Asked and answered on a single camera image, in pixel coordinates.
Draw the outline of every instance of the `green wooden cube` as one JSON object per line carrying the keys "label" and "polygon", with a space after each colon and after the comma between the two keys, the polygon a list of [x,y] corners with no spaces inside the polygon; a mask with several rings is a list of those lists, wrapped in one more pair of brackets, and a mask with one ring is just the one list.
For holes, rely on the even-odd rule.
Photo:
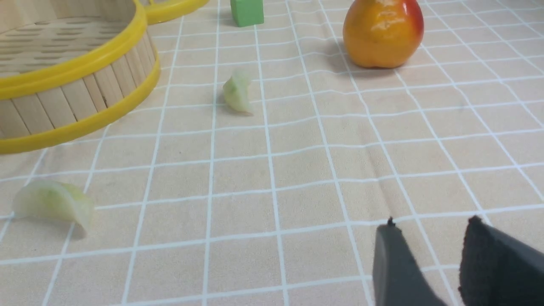
{"label": "green wooden cube", "polygon": [[240,28],[264,23],[263,0],[231,0],[231,11]]}

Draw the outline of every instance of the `yellow plastic rim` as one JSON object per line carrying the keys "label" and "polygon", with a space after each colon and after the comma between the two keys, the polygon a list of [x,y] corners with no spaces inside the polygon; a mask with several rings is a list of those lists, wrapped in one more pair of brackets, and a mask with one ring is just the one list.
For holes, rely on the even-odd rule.
{"label": "yellow plastic rim", "polygon": [[0,100],[26,96],[68,84],[92,74],[125,55],[144,36],[147,16],[139,0],[134,18],[119,35],[89,53],[61,64],[27,72],[17,76],[0,78]]}
{"label": "yellow plastic rim", "polygon": [[30,136],[0,140],[0,155],[29,152],[48,148],[61,143],[66,143],[95,132],[108,124],[111,124],[140,105],[153,91],[159,81],[160,62],[157,50],[155,53],[155,65],[147,79],[112,107],[87,117],[76,123],[66,125],[55,130],[34,134]]}
{"label": "yellow plastic rim", "polygon": [[209,0],[168,0],[155,3],[149,0],[150,5],[145,7],[147,22],[150,25],[174,20],[183,15],[190,14],[208,3]]}

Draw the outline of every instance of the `vegetable piece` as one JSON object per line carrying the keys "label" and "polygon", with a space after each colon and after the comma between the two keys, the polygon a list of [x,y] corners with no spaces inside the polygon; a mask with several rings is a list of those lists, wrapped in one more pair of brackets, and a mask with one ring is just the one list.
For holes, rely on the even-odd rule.
{"label": "vegetable piece", "polygon": [[92,201],[72,184],[40,180],[23,187],[13,201],[15,218],[36,217],[76,222],[88,233]]}
{"label": "vegetable piece", "polygon": [[223,85],[223,95],[227,105],[237,112],[253,115],[249,104],[249,84],[251,80],[243,70],[234,70],[232,76]]}

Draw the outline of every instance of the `black gripper pad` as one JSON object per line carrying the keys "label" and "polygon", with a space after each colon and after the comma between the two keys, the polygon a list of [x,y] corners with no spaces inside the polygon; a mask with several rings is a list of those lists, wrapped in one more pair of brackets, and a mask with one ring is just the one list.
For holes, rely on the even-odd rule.
{"label": "black gripper pad", "polygon": [[372,277],[376,306],[446,305],[425,280],[392,218],[376,230]]}
{"label": "black gripper pad", "polygon": [[474,216],[465,232],[459,281],[466,306],[544,305],[544,254]]}

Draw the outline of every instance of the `bamboo steamer basket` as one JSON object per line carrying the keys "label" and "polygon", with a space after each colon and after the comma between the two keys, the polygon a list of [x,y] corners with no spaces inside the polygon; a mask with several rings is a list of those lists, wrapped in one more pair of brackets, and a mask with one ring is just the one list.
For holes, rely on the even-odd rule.
{"label": "bamboo steamer basket", "polygon": [[113,123],[159,74],[139,0],[0,0],[0,154]]}
{"label": "bamboo steamer basket", "polygon": [[209,0],[140,0],[150,25],[170,21],[190,14],[208,3]]}

